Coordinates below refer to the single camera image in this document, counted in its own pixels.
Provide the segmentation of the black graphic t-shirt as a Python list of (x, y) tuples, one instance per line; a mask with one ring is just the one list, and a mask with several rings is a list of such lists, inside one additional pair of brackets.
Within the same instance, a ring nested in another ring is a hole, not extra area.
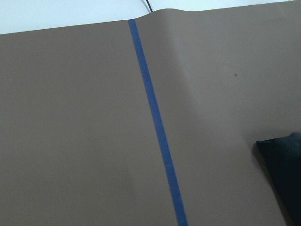
[(294, 225), (301, 224), (301, 134), (256, 141), (273, 185)]

